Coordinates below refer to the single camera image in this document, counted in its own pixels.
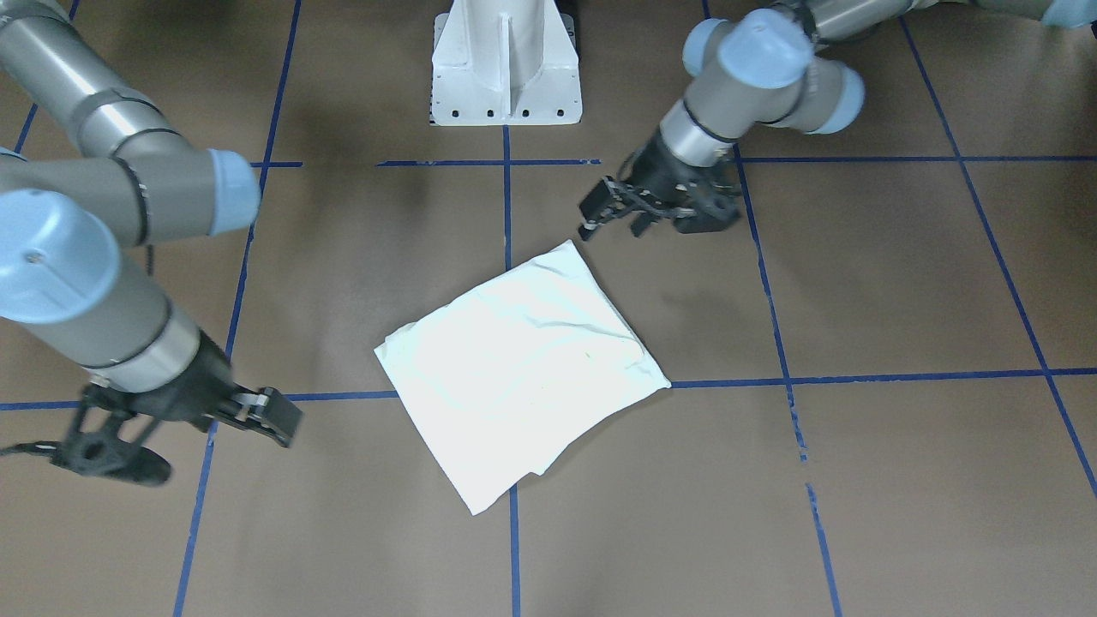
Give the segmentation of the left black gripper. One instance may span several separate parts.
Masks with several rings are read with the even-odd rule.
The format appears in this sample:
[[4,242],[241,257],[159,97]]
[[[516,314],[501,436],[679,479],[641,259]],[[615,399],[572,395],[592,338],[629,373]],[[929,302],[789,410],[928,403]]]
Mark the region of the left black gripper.
[[620,164],[614,177],[597,183],[579,203],[581,242],[617,218],[633,216],[630,232],[642,237],[668,221],[679,234],[719,233],[740,221],[740,186],[728,179],[727,148],[712,165],[689,165],[674,156],[655,133]]

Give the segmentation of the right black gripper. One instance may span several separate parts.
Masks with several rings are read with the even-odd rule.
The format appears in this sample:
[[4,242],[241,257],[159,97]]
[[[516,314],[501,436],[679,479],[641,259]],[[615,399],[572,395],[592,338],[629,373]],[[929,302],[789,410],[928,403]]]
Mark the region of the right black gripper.
[[79,476],[160,487],[172,468],[147,442],[165,422],[188,424],[202,433],[213,422],[227,422],[290,448],[302,418],[297,404],[278,389],[239,386],[231,379],[230,360],[200,333],[193,359],[163,386],[129,393],[87,384],[63,441],[50,455],[50,464]]

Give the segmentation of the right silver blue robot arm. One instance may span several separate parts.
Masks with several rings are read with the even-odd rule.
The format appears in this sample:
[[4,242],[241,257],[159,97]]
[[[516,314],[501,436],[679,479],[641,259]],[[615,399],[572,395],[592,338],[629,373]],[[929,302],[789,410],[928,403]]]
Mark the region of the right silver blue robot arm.
[[236,383],[231,360],[127,249],[250,227],[261,188],[235,152],[181,136],[73,29],[54,1],[4,1],[3,70],[59,122],[79,157],[3,149],[3,318],[83,368],[63,438],[3,456],[44,457],[80,476],[159,487],[148,448],[165,422],[263,434],[287,448],[303,413],[272,388]]

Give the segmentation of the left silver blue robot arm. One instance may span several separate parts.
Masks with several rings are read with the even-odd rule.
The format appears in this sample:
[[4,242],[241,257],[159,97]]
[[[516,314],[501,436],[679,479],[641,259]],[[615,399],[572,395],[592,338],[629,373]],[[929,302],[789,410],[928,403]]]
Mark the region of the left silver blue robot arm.
[[930,8],[928,1],[772,1],[737,21],[700,22],[683,45],[691,82],[651,139],[606,176],[579,204],[583,242],[630,218],[643,236],[667,221],[680,234],[719,233],[740,218],[743,191],[728,166],[755,128],[830,135],[866,104],[866,82],[823,48]]

